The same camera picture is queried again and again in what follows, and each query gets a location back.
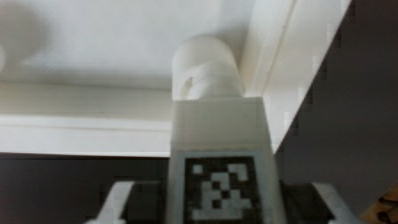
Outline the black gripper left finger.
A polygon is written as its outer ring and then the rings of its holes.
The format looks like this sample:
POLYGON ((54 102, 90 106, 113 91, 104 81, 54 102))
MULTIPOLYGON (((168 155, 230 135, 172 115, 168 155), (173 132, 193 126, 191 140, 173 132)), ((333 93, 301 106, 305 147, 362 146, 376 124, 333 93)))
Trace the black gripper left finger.
POLYGON ((125 224, 120 215, 132 185, 132 181, 116 181, 113 183, 97 216, 83 224, 125 224))

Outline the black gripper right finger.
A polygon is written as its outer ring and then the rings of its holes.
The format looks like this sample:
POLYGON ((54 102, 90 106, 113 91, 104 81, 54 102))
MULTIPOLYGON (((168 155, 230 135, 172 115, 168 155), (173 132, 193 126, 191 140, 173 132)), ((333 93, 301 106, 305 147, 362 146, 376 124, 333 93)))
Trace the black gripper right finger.
POLYGON ((326 183, 312 183, 324 205, 328 207, 333 218, 326 224, 365 224, 356 218, 337 193, 333 186, 326 183))

